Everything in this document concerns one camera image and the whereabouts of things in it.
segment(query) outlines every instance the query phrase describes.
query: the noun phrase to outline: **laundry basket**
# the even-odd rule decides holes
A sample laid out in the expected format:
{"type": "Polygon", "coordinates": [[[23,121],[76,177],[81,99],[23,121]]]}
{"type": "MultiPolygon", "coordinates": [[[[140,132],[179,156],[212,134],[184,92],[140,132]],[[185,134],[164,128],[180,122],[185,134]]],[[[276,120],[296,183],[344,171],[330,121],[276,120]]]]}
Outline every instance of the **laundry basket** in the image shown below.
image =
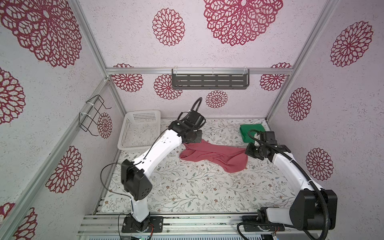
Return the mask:
{"type": "Polygon", "coordinates": [[[120,150],[148,149],[160,135],[160,111],[128,112],[122,124],[118,148],[120,150]]]}

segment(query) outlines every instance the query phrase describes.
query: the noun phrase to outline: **speckled wall panel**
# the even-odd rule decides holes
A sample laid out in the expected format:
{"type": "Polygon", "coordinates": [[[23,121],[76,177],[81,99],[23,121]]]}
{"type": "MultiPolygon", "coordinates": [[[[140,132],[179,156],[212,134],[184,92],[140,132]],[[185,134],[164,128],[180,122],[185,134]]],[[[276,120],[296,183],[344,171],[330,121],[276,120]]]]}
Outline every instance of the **speckled wall panel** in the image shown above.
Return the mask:
{"type": "Polygon", "coordinates": [[[95,118],[98,125],[91,125],[91,132],[98,136],[80,130],[35,198],[36,224],[27,224],[32,240],[74,239],[84,215],[95,210],[102,190],[100,171],[117,151],[123,120],[108,88],[101,96],[105,106],[112,108],[101,107],[102,117],[95,118]]]}
{"type": "Polygon", "coordinates": [[[106,64],[134,67],[293,63],[324,2],[80,0],[106,64]]]}
{"type": "MultiPolygon", "coordinates": [[[[112,79],[121,86],[119,83],[126,80],[122,76],[126,75],[112,79]]],[[[122,85],[123,89],[118,88],[125,109],[158,109],[163,118],[176,118],[180,112],[188,111],[199,97],[203,98],[199,112],[206,118],[263,118],[278,93],[278,90],[263,89],[261,75],[254,74],[250,76],[252,84],[246,90],[173,90],[169,88],[170,75],[144,74],[140,78],[142,85],[137,84],[135,88],[138,91],[130,92],[125,85],[122,85]]]]}
{"type": "MultiPolygon", "coordinates": [[[[49,22],[70,12],[39,12],[43,7],[21,11],[0,1],[0,206],[16,202],[103,79],[76,22],[68,17],[68,29],[49,22]],[[21,22],[21,16],[35,16],[35,22],[21,22]],[[71,34],[71,44],[56,38],[64,33],[71,34]]],[[[0,219],[4,213],[0,209],[0,219]]]]}
{"type": "Polygon", "coordinates": [[[332,239],[381,239],[384,2],[342,0],[271,121],[281,144],[338,195],[332,239]]]}

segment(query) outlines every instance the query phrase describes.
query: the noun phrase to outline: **red cloth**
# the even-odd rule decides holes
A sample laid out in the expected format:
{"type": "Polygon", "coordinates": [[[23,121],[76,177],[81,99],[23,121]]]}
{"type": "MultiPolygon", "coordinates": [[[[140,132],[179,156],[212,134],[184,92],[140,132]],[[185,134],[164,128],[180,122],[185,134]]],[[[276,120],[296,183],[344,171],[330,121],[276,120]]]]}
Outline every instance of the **red cloth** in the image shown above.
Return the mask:
{"type": "Polygon", "coordinates": [[[242,171],[247,165],[245,148],[210,144],[203,139],[201,143],[184,144],[186,150],[180,153],[180,159],[198,162],[209,160],[223,167],[226,172],[242,171]]]}

